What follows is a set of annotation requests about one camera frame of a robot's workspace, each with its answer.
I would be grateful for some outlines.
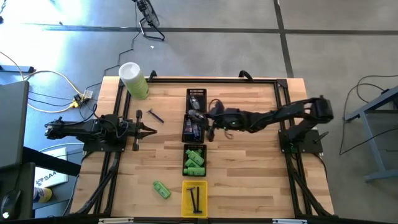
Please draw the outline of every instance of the green plastic bottle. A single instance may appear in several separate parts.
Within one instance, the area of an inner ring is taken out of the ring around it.
[[[185,162],[185,165],[186,165],[187,167],[200,167],[196,162],[194,162],[194,161],[191,160],[191,159],[188,159],[188,160]]]
[[[184,174],[188,175],[205,175],[205,168],[204,167],[188,167],[183,170]]]
[[[162,196],[164,199],[168,199],[170,197],[170,195],[172,194],[167,187],[165,187],[164,184],[162,184],[159,181],[155,181],[154,182],[154,188],[157,191],[157,193],[160,194],[160,196]]]
[[[201,166],[205,160],[200,156],[201,150],[198,150],[199,153],[195,152],[195,151],[191,151],[191,150],[187,150],[185,153],[188,155],[188,157],[193,160],[194,162],[196,162],[199,166]]]

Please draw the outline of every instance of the concrete floor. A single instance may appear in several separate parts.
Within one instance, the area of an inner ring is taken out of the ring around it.
[[[398,2],[395,0],[279,2],[286,29],[398,30]],[[152,4],[161,27],[278,29],[273,0],[153,0]],[[2,16],[5,23],[0,25],[1,51],[20,65],[62,72],[79,90],[100,82],[103,70],[116,65],[118,54],[130,48],[131,39],[136,35],[136,32],[42,31],[43,26],[21,25],[57,25],[61,21],[66,26],[134,27],[134,5],[130,0],[14,0],[7,2]],[[135,50],[122,55],[121,62],[137,62],[146,75],[156,70],[162,76],[235,77],[245,69],[254,77],[287,77],[278,33],[185,31],[165,33],[165,42],[147,40],[140,35],[134,43]],[[368,145],[338,155],[340,118],[348,90],[366,75],[397,75],[397,35],[289,34],[286,40],[294,77],[305,79],[308,96],[322,94],[330,99],[335,112],[331,123],[318,127],[330,132],[323,139],[323,146],[335,213],[346,218],[397,223],[398,180],[363,182],[363,175],[376,170]],[[9,64],[2,57],[0,63]],[[106,75],[116,74],[117,69]],[[13,74],[0,75],[0,83],[19,79]],[[392,88],[397,81],[398,78],[370,78],[367,82]],[[56,75],[37,75],[30,84],[32,91],[49,95],[69,97],[74,93]],[[380,94],[368,86],[361,87],[361,93],[369,100]],[[347,111],[363,104],[352,94]],[[25,145],[41,149],[62,142],[76,142],[73,138],[59,141],[44,138],[44,123],[59,116],[28,109]],[[77,110],[61,116],[81,120]],[[346,125],[345,139],[346,149],[366,139],[359,121]],[[390,153],[389,157],[398,157],[398,154]],[[46,216],[53,212],[39,214]]]

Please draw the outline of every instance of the yellow tray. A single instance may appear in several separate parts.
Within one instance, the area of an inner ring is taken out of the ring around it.
[[[192,207],[191,192],[187,189],[194,187],[193,198],[197,204],[197,187],[199,187],[199,210],[202,213],[195,214]],[[182,182],[181,216],[184,218],[207,218],[207,181],[184,180]]]

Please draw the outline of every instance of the yellow cable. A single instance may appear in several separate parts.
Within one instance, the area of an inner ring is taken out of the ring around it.
[[[72,84],[72,82],[71,82],[65,75],[63,75],[63,74],[61,74],[61,73],[59,73],[59,72],[50,71],[50,70],[42,70],[42,71],[36,71],[36,72],[34,72],[34,73],[28,74],[27,76],[24,77],[24,75],[22,74],[21,68],[19,68],[18,64],[15,63],[15,61],[13,61],[13,59],[11,59],[10,57],[8,57],[6,54],[4,54],[4,53],[1,52],[1,51],[0,51],[0,54],[4,55],[6,58],[8,58],[10,61],[12,61],[12,62],[14,63],[14,65],[18,68],[18,71],[19,71],[19,73],[20,73],[20,75],[21,75],[21,77],[22,77],[22,81],[24,81],[25,78],[29,78],[29,77],[31,77],[32,75],[35,75],[35,74],[40,73],[40,72],[52,72],[52,73],[55,73],[55,74],[57,74],[57,75],[62,76],[64,79],[67,80],[67,82],[73,87],[73,89],[74,89],[78,94],[83,95],[82,93],[80,93],[80,92],[77,90],[77,88]],[[71,105],[70,105],[69,107],[67,107],[67,108],[65,108],[65,109],[62,109],[62,110],[59,110],[59,111],[46,111],[46,110],[41,110],[41,109],[38,109],[38,108],[32,106],[30,103],[28,103],[27,105],[30,106],[32,109],[37,110],[37,111],[40,111],[40,112],[45,112],[45,113],[61,113],[61,112],[64,112],[64,111],[69,110],[69,109],[72,107],[72,103],[73,103],[73,102],[74,102],[74,101],[71,102]]]

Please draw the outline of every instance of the wooden tabletop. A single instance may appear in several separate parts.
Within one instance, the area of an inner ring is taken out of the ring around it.
[[[291,101],[307,98],[303,79],[288,78],[287,82]],[[104,77],[96,114],[113,113],[118,83],[119,77]],[[207,102],[217,98],[226,108],[257,112],[277,109],[272,85],[150,83],[147,99],[131,100],[128,118],[135,119],[136,110],[140,109],[144,112],[142,122],[158,133],[139,141],[140,148],[136,152],[131,150],[132,139],[129,139],[119,166],[112,216],[180,217],[182,181],[195,179],[208,182],[209,217],[292,218],[286,161],[279,151],[277,137],[279,123],[254,134],[230,131],[233,140],[226,139],[222,130],[215,131],[215,140],[205,141],[206,177],[182,176],[184,143],[181,137],[187,88],[206,88]],[[124,88],[120,115],[125,97]],[[151,108],[164,124],[145,113]],[[71,212],[81,208],[97,187],[103,157],[103,152],[95,152],[83,162]],[[308,187],[324,208],[333,213],[321,162],[311,154],[302,157]],[[170,189],[170,198],[164,200],[153,189],[155,180]],[[106,204],[108,188],[104,192],[101,210]],[[304,211],[302,193],[300,190],[297,193]]]

